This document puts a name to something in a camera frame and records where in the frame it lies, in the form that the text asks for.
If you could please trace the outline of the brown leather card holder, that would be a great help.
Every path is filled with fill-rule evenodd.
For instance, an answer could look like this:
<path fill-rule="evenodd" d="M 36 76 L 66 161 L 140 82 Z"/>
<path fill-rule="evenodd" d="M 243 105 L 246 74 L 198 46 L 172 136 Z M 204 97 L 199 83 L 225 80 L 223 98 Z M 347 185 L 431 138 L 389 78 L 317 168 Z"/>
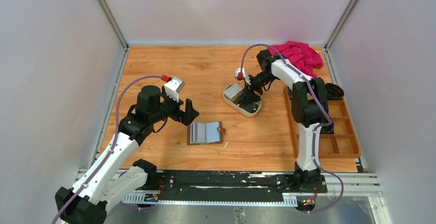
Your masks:
<path fill-rule="evenodd" d="M 224 141 L 226 129 L 221 121 L 200 123 L 193 122 L 188 126 L 188 145 L 220 144 Z"/>

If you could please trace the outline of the beige oval card tray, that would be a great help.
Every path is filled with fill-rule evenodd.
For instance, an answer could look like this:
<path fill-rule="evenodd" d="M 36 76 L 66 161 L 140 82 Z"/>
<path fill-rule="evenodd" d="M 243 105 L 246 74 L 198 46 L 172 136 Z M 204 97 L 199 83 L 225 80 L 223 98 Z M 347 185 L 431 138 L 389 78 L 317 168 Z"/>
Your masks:
<path fill-rule="evenodd" d="M 262 107 L 262 100 L 254 91 L 250 90 L 245 83 L 228 85 L 223 90 L 224 101 L 246 117 L 254 117 Z"/>

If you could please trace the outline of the silver grey card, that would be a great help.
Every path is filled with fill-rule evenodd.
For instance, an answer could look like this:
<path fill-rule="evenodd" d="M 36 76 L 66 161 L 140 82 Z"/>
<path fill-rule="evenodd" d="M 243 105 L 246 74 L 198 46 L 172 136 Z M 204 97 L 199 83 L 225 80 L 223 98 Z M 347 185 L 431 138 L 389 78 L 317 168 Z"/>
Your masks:
<path fill-rule="evenodd" d="M 206 143 L 206 124 L 194 122 L 190 125 L 190 143 Z"/>

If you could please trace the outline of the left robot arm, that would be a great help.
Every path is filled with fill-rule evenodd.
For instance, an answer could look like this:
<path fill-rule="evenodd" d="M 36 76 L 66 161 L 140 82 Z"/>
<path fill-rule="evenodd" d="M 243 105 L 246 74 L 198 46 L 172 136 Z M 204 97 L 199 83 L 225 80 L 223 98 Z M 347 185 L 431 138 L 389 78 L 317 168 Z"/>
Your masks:
<path fill-rule="evenodd" d="M 178 90 L 167 85 L 143 87 L 136 103 L 118 121 L 109 145 L 96 162 L 71 187 L 58 189 L 58 213 L 52 222 L 61 219 L 67 223 L 104 223 L 114 206 L 129 193 L 139 187 L 153 189 L 158 178 L 156 166 L 143 159 L 116 180 L 113 177 L 145 138 L 157 132 L 155 123 L 172 119 L 189 126 L 198 116 L 190 99 L 179 99 Z"/>

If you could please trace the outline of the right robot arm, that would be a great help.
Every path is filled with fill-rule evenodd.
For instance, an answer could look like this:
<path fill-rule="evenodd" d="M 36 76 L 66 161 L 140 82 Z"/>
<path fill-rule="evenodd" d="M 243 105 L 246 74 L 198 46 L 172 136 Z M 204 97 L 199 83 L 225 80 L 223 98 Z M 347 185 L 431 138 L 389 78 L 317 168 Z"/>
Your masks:
<path fill-rule="evenodd" d="M 262 71 L 255 76 L 247 74 L 244 65 L 235 69 L 234 76 L 243 80 L 244 104 L 260 101 L 264 86 L 280 80 L 291 91 L 291 114 L 299 129 L 299 150 L 291 187 L 306 192 L 322 181 L 319 165 L 319 140 L 322 127 L 330 126 L 328 98 L 322 78 L 312 78 L 291 64 L 281 53 L 271 55 L 262 50 L 258 54 Z"/>

